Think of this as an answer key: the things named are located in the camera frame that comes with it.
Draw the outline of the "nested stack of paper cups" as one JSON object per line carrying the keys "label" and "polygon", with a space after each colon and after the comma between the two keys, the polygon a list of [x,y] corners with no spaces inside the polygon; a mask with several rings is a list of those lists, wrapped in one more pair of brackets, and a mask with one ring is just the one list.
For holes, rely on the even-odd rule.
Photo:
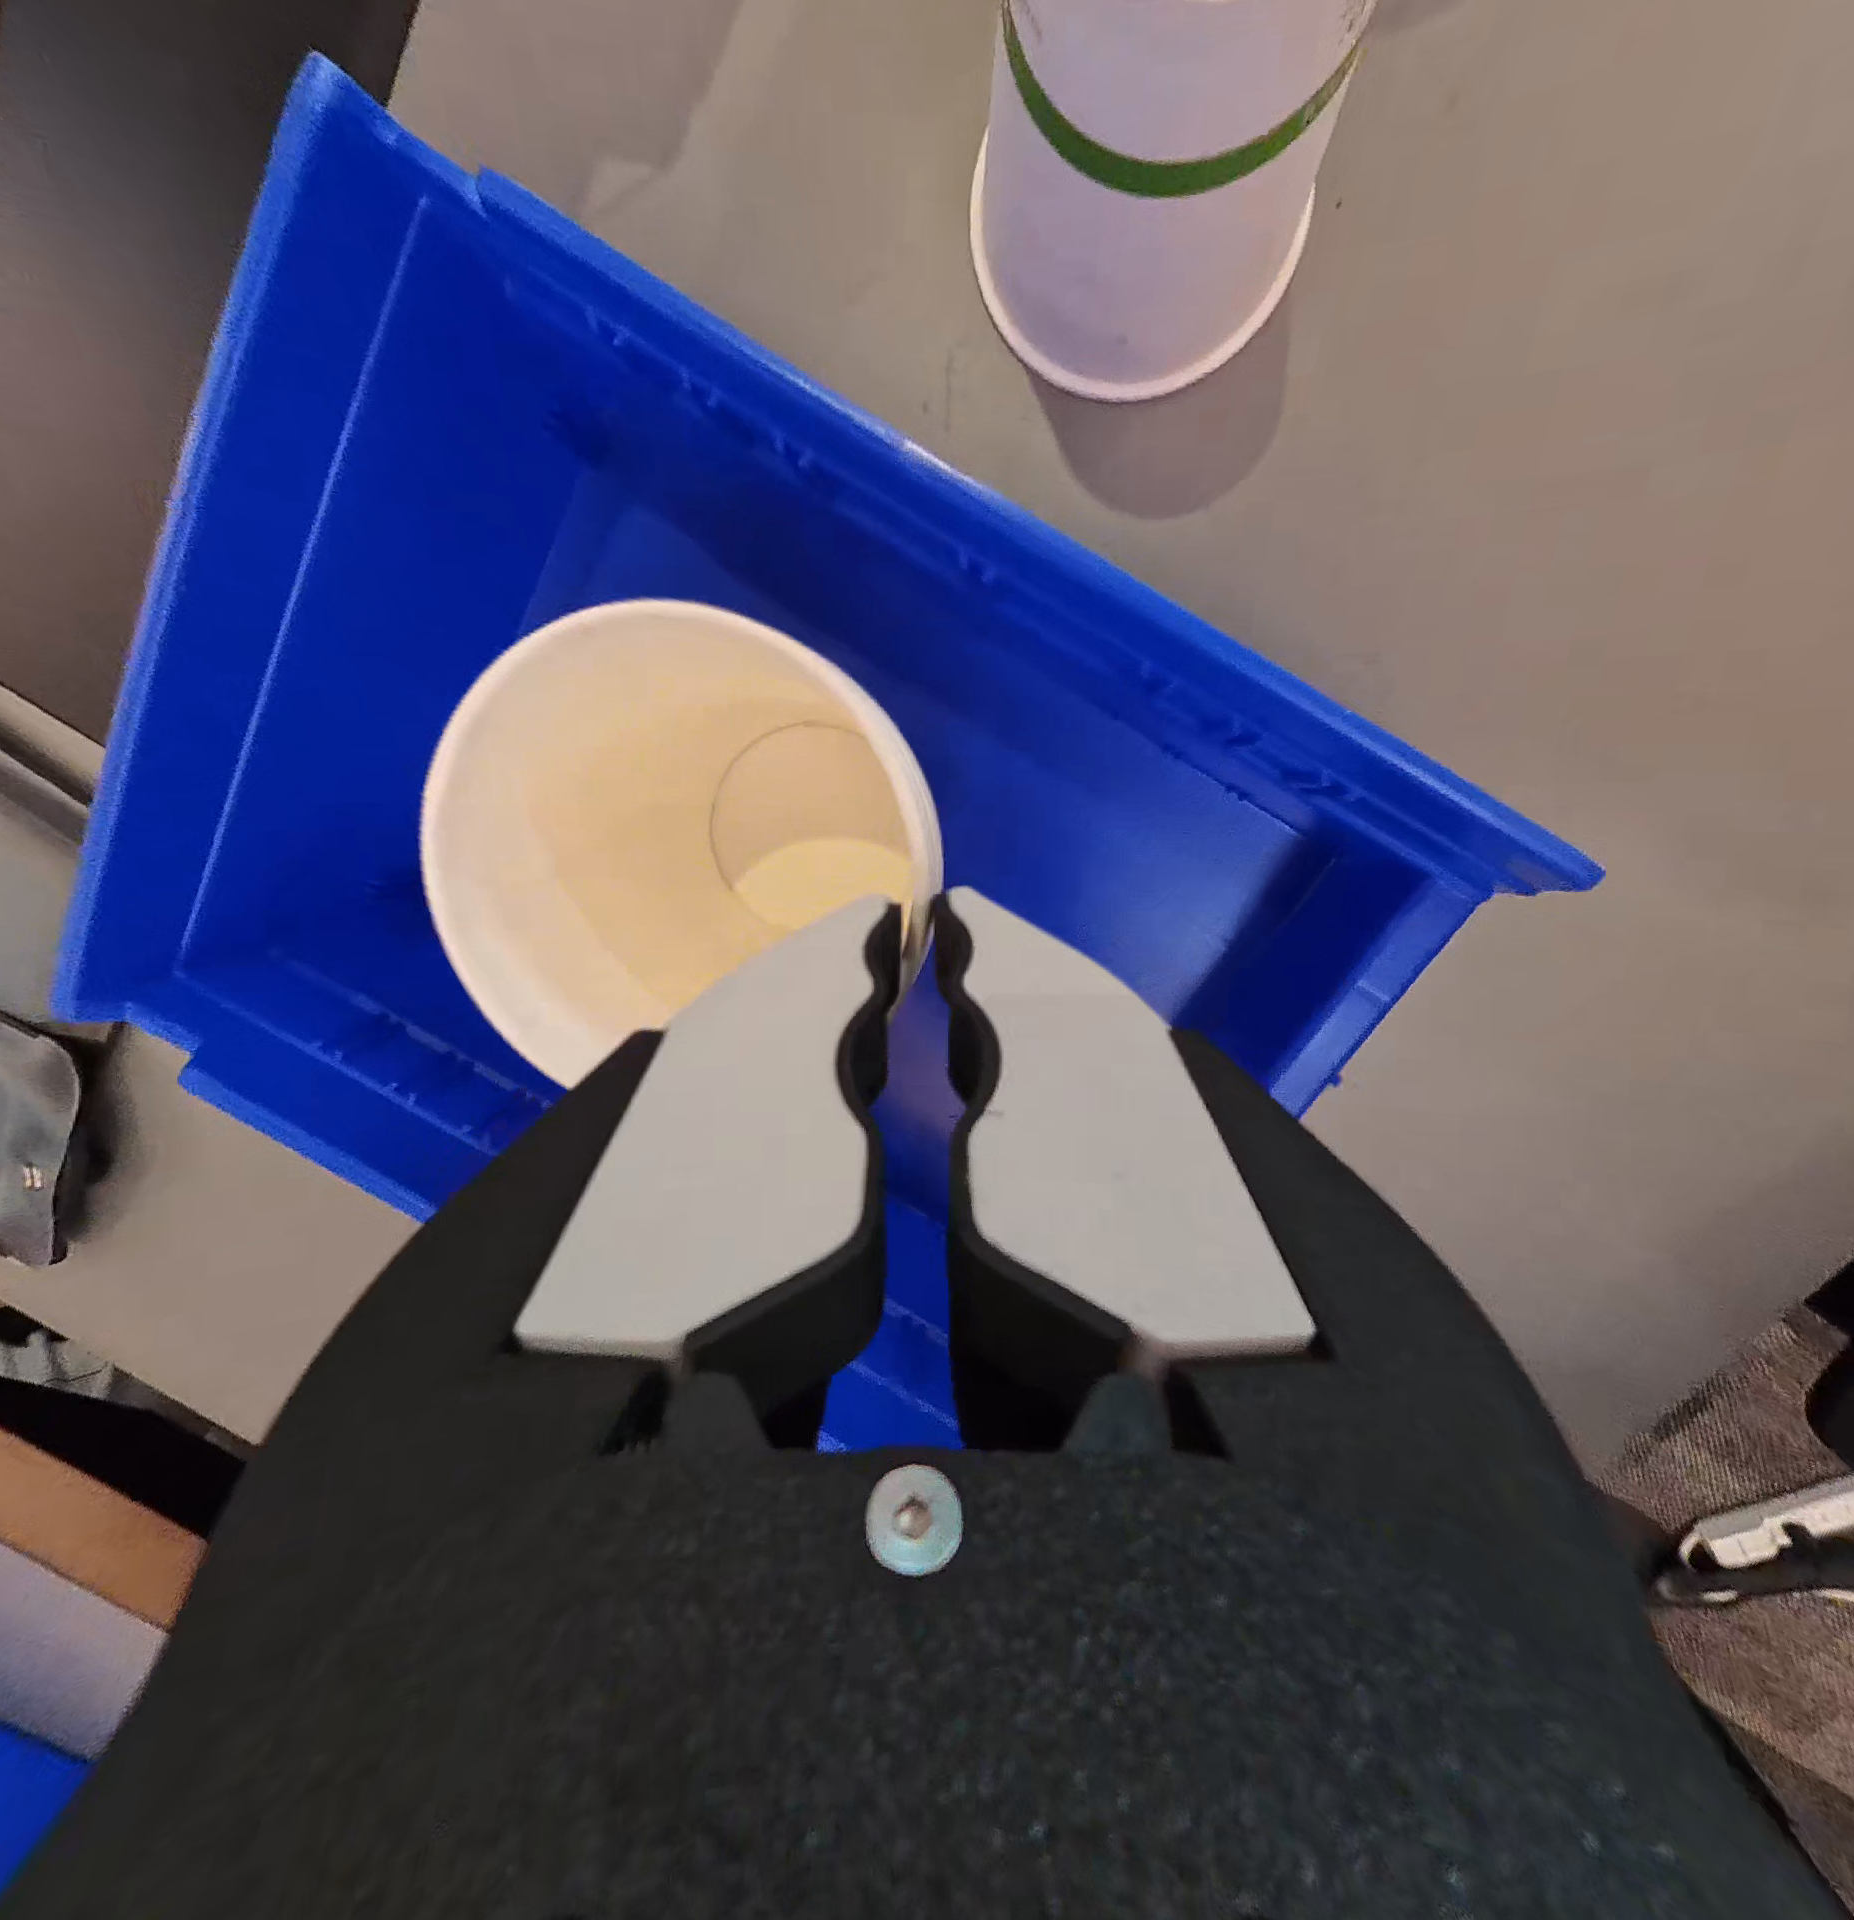
{"label": "nested stack of paper cups", "polygon": [[901,908],[911,985],[943,877],[930,782],[845,669],[653,597],[483,672],[422,783],[421,859],[464,992],[563,1089],[861,898]]}

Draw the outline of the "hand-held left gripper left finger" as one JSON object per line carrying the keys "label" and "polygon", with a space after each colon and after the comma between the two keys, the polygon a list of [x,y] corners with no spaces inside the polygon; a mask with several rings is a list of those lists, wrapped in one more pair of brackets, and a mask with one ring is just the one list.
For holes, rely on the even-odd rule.
{"label": "hand-held left gripper left finger", "polygon": [[771,1442],[818,1442],[883,1317],[871,1107],[902,945],[902,909],[857,898],[669,1023],[514,1320],[520,1350],[728,1378]]}

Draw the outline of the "green banded white paper cup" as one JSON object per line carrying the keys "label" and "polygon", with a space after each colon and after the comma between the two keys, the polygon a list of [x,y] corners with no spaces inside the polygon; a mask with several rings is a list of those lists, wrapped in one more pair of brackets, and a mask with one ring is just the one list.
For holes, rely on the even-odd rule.
{"label": "green banded white paper cup", "polygon": [[1136,403],[1288,292],[1372,2],[1004,2],[970,259],[1016,358]]}

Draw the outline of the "blue plastic bin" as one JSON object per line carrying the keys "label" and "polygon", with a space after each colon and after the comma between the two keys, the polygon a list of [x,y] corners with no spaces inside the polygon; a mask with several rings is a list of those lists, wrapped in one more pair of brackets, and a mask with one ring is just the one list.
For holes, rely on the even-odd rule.
{"label": "blue plastic bin", "polygon": [[0,1724],[0,1893],[89,1773],[85,1761]]}
{"label": "blue plastic bin", "polygon": [[286,96],[51,988],[430,1219],[556,1102],[422,908],[422,773],[507,644],[766,622],[899,724],[945,877],[1292,1115],[1496,894],[1599,864],[716,320],[342,67]]}

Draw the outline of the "wood edged grey table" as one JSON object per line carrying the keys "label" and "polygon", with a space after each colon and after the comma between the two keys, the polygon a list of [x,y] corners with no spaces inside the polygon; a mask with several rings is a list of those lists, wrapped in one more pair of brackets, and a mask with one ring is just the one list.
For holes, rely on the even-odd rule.
{"label": "wood edged grey table", "polygon": [[205,1553],[171,1518],[3,1428],[0,1545],[165,1632]]}

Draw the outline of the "white power strip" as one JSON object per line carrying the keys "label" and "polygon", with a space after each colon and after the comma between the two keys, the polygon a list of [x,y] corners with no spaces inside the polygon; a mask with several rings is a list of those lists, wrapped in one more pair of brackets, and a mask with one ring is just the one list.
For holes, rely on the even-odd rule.
{"label": "white power strip", "polygon": [[1846,1534],[1854,1534],[1854,1477],[1835,1477],[1700,1516],[1674,1553],[1699,1571],[1741,1571],[1774,1561],[1797,1535],[1817,1542]]}

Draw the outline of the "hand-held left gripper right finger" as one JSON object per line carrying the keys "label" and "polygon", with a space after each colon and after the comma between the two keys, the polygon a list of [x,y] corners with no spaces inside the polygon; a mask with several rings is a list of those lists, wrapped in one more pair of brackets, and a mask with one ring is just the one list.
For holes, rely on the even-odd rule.
{"label": "hand-held left gripper right finger", "polygon": [[1095,958],[974,889],[935,904],[960,1099],[948,1350],[962,1447],[1055,1453],[1140,1378],[1174,1436],[1188,1367],[1304,1356],[1314,1313],[1180,1035]]}

